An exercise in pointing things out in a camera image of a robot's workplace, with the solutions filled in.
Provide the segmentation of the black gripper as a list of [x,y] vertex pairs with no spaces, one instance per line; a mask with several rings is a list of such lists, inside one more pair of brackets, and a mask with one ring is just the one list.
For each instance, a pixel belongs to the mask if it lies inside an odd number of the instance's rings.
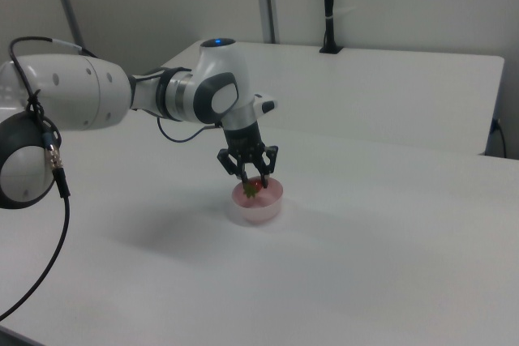
[[264,145],[258,122],[239,130],[224,130],[224,135],[228,149],[221,149],[217,159],[225,171],[245,185],[249,182],[245,164],[254,164],[263,188],[267,188],[268,177],[275,170],[279,147]]

